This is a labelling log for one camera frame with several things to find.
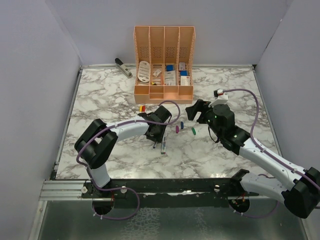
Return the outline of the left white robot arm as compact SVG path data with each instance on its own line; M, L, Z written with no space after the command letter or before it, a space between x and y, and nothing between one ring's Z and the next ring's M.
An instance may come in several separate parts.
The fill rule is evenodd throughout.
M106 161L116 143L136 136L146 136L148 140L159 143L171 117L168 109L159 106L154 112L142 112L127 121L107 124L98 118L91 122L75 142L74 149L84 160L90 178L95 182L93 191L97 196L103 198L110 193L111 178Z

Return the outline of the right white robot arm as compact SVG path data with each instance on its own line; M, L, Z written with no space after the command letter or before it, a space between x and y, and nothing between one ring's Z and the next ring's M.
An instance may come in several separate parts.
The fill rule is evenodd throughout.
M190 121L200 113L197 122L208 125L224 148L252 161L273 176L272 179L262 179L242 170L229 184L234 195L251 192L272 198L302 219L317 207L320 202L319 170L293 164L263 146L235 124L235 114L227 104L211 106L211 102L199 99L185 110Z

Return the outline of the green-end white marker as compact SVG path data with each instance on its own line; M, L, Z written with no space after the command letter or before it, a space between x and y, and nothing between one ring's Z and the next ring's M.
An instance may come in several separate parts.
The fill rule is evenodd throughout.
M163 136L162 141L161 141L161 149L160 149L160 153L162 155L165 154L165 144L166 144L166 137Z

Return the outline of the purple-end white marker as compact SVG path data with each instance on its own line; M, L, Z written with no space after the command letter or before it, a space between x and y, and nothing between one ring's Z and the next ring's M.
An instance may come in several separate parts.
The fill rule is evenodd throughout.
M163 139L162 139L162 148L161 153L164 155L166 154L166 142L167 142L167 131L164 131Z

